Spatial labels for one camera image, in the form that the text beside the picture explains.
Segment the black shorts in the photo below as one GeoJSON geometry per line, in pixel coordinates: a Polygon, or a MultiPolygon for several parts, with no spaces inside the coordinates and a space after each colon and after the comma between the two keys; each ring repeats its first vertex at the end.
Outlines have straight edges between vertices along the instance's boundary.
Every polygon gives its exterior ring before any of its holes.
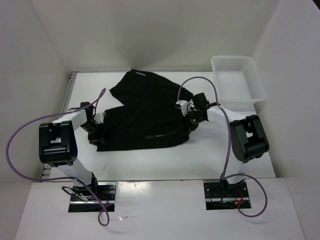
{"type": "Polygon", "coordinates": [[[189,140],[177,100],[190,101],[193,93],[149,71],[132,69],[110,89],[121,106],[105,110],[103,139],[97,151],[170,148],[189,140]]]}

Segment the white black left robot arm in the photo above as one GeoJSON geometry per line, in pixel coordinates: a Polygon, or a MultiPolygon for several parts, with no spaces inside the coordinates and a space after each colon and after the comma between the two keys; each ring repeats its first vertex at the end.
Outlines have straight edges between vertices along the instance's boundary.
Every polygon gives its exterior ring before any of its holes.
{"type": "Polygon", "coordinates": [[[72,191],[81,201],[91,201],[100,194],[95,175],[87,170],[78,158],[75,130],[82,128],[88,133],[91,144],[103,141],[103,114],[95,119],[96,107],[81,102],[70,114],[39,125],[39,159],[52,168],[58,168],[72,178],[72,191]]]}

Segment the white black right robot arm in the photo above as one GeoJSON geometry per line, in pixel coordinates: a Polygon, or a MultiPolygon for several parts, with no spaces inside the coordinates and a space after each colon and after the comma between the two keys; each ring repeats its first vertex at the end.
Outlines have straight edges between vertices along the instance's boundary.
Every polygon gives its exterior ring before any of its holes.
{"type": "Polygon", "coordinates": [[[227,154],[219,180],[219,191],[230,197],[241,186],[246,176],[246,164],[261,158],[270,149],[260,118],[243,115],[224,108],[217,102],[210,103],[204,93],[192,100],[178,100],[176,108],[183,115],[183,123],[194,131],[202,122],[212,122],[227,129],[227,154]]]}

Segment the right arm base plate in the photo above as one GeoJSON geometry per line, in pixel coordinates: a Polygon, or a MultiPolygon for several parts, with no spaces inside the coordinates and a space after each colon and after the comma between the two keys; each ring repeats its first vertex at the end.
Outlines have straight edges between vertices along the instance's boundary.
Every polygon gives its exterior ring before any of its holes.
{"type": "Polygon", "coordinates": [[[226,180],[203,183],[206,210],[251,209],[249,192],[244,180],[229,184],[226,180]]]}

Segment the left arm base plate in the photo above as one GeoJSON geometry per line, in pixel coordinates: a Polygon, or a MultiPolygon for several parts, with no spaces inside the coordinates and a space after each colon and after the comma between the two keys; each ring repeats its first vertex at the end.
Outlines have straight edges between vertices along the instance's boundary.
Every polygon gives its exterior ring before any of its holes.
{"type": "MultiPolygon", "coordinates": [[[[100,181],[95,189],[91,189],[93,192],[95,191],[95,195],[104,204],[108,212],[115,211],[116,188],[116,182],[100,181]]],[[[63,186],[62,189],[70,196],[69,213],[98,213],[102,210],[101,205],[85,187],[63,186]]]]}

